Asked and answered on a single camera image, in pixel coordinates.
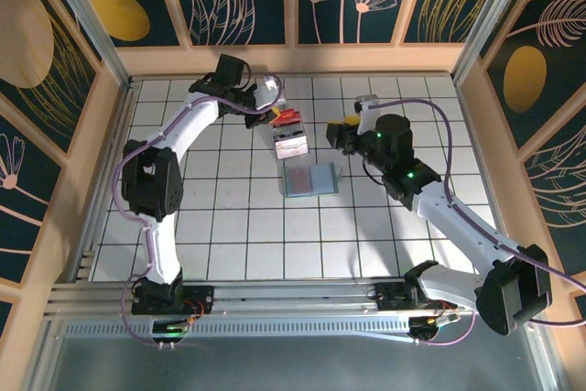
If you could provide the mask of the red credit card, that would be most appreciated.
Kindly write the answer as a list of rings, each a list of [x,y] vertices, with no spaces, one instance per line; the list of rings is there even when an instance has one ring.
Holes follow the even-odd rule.
[[[300,112],[295,109],[289,108],[284,110],[278,110],[276,117],[270,122],[273,127],[280,127],[286,125],[297,125],[302,122]]]

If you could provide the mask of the white card with pink emblem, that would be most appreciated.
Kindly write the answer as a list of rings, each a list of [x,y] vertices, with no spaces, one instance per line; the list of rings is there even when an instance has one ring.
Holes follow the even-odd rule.
[[[309,153],[309,148],[306,143],[297,144],[276,144],[276,153],[279,160],[284,160],[292,157],[302,157]]]

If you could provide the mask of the clear acrylic card stand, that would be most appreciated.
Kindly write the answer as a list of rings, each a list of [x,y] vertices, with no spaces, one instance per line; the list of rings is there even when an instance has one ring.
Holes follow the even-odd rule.
[[[305,130],[305,127],[304,127],[304,125],[303,125],[303,121],[302,121],[300,124],[297,124],[297,126],[301,126],[301,127],[304,129],[304,131],[305,131],[305,135],[304,135],[304,136],[307,136],[307,134],[306,134],[306,130]],[[275,139],[275,138],[273,138],[273,135],[272,135],[272,139],[273,139],[273,142],[274,142],[274,145],[275,145],[275,141],[276,141],[276,139]]]

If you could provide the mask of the small electronics board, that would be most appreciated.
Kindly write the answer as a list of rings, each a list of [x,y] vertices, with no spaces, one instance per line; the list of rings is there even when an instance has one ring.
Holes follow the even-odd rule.
[[[457,311],[442,311],[433,316],[410,317],[407,335],[416,343],[433,342],[442,327],[461,319]]]
[[[201,314],[153,317],[149,322],[149,336],[159,350],[174,350],[192,335],[201,317]]]

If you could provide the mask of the grey metal plate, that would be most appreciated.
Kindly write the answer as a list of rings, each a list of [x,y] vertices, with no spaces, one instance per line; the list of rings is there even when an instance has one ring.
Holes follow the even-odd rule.
[[[449,347],[356,336],[210,338],[158,351],[67,339],[47,391],[566,391],[524,335],[477,328]]]

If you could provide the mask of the aluminium side rail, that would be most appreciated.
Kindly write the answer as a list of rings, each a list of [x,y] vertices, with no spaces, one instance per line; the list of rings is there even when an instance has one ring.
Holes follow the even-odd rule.
[[[106,127],[92,174],[88,199],[84,204],[79,240],[72,249],[69,262],[63,272],[67,282],[76,282],[84,253],[93,247],[103,231],[112,192],[111,180],[115,162],[122,151],[123,137],[127,133],[130,113],[136,103],[135,94],[135,84],[132,79],[118,93],[112,121]]]

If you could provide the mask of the aluminium corner post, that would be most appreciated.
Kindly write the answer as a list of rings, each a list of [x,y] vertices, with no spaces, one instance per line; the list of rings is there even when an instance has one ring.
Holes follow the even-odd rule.
[[[486,0],[484,2],[451,73],[452,82],[456,89],[459,89],[463,84],[481,49],[496,27],[497,21],[510,2],[511,0]]]
[[[99,17],[95,14],[90,0],[67,0],[72,11],[77,14],[81,26],[85,29],[91,42],[102,56],[124,90],[130,89],[130,75],[117,54],[114,43],[107,35]]]

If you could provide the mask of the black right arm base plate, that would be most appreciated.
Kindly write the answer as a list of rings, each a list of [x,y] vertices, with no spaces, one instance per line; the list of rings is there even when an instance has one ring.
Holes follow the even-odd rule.
[[[379,311],[442,310],[445,306],[457,309],[455,303],[431,299],[421,287],[406,281],[374,284],[374,301]]]

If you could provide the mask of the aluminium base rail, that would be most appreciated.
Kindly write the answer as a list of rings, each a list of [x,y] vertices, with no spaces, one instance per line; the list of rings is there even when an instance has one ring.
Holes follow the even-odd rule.
[[[213,306],[209,314],[215,317],[334,316],[360,313],[402,313],[407,316],[422,316],[455,310],[445,306],[442,310],[379,311],[374,301],[374,284],[394,281],[406,280],[402,277],[379,277],[241,282],[187,281],[183,286],[212,286]],[[476,275],[450,274],[446,284],[432,281],[429,289],[423,291],[431,299],[455,303],[458,306],[456,310],[464,312],[475,309],[476,293],[480,285],[481,279]],[[44,316],[97,318],[117,316],[122,311],[131,314],[133,292],[138,286],[143,285],[139,281],[132,281],[129,284],[58,284],[50,291]]]

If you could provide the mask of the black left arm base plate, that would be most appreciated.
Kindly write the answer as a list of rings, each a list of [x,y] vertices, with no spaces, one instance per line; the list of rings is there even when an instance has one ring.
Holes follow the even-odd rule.
[[[212,312],[213,294],[212,286],[138,286],[134,288],[131,314],[209,314]]]

